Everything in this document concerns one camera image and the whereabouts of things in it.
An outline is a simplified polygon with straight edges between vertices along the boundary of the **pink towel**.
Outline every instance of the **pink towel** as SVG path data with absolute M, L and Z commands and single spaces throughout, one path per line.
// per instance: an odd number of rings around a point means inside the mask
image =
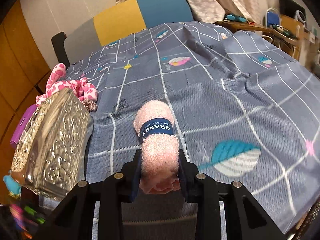
M 36 97 L 36 105 L 40 106 L 46 98 L 50 97 L 55 92 L 64 88 L 70 88 L 89 111 L 96 111 L 97 104 L 95 102 L 98 99 L 96 87 L 91 83 L 88 83 L 86 77 L 83 77 L 80 80 L 58 81 L 58 79 L 65 77 L 66 73 L 66 66 L 63 63 L 59 63 L 53 68 L 47 81 L 45 94 Z
M 145 103 L 137 112 L 133 122 L 137 134 L 140 134 L 144 123 L 154 118 L 164 118 L 174 125 L 169 106 L 164 102 L 153 100 Z M 143 140 L 141 149 L 140 188 L 143 192 L 166 194 L 172 190 L 179 190 L 178 138 L 164 133 L 150 134 Z

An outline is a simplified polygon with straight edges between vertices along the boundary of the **rolled towel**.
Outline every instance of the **rolled towel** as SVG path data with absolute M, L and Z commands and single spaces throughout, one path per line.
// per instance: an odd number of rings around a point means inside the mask
M 146 194 L 166 194 L 179 190 L 179 140 L 173 135 L 173 115 L 161 101 L 149 101 L 133 122 L 142 150 L 140 188 Z

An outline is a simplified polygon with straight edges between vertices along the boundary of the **metal screw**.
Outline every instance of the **metal screw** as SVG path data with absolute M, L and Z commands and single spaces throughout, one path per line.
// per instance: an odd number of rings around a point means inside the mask
M 78 182 L 79 187 L 84 187 L 85 185 L 87 185 L 87 182 L 85 180 L 81 180 Z
M 203 174 L 203 173 L 198 173 L 198 174 L 196 175 L 196 177 L 197 177 L 198 179 L 205 179 L 205 174 Z
M 232 183 L 232 185 L 233 185 L 234 187 L 240 188 L 240 187 L 242 186 L 242 183 L 236 180 L 236 181 L 234 181 L 234 182 Z
M 114 175 L 115 179 L 122 179 L 123 178 L 123 174 L 121 172 L 118 172 Z

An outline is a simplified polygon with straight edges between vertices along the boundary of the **pink leopard print cloth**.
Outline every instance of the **pink leopard print cloth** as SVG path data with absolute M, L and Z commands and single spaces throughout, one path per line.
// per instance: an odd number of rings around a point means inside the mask
M 88 111 L 95 112 L 98 107 L 95 103 L 98 99 L 96 87 L 91 83 L 88 83 L 86 77 L 83 77 L 80 80 L 58 81 L 58 79 L 65 77 L 66 73 L 66 66 L 63 63 L 59 63 L 53 68 L 47 81 L 45 94 L 36 97 L 36 105 L 40 106 L 46 98 L 61 89 L 70 88 Z

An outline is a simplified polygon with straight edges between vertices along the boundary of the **pink flower print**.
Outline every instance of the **pink flower print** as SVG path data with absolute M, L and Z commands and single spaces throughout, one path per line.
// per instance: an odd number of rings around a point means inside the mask
M 306 148 L 309 151 L 309 155 L 311 155 L 311 156 L 315 155 L 315 150 L 313 148 L 313 142 L 306 140 Z

